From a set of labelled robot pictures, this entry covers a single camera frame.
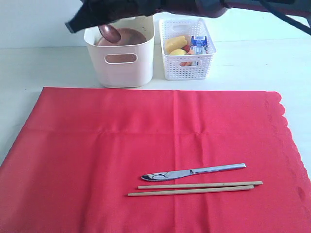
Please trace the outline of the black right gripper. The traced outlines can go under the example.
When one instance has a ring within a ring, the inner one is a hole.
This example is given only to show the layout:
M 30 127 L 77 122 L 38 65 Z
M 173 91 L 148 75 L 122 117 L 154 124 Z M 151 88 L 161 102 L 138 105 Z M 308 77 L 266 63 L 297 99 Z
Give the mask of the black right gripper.
M 65 23 L 70 33 L 162 10 L 162 0 L 83 0 L 75 16 Z

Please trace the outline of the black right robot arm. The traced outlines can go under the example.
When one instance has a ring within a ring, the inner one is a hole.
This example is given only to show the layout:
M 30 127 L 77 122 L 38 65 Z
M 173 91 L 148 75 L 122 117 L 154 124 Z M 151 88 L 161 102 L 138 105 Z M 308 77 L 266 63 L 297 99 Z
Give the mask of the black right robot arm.
M 218 18 L 230 8 L 269 12 L 297 29 L 310 34 L 306 26 L 292 16 L 311 20 L 309 0 L 84 0 L 74 17 L 65 23 L 71 33 L 138 16 L 161 12 Z

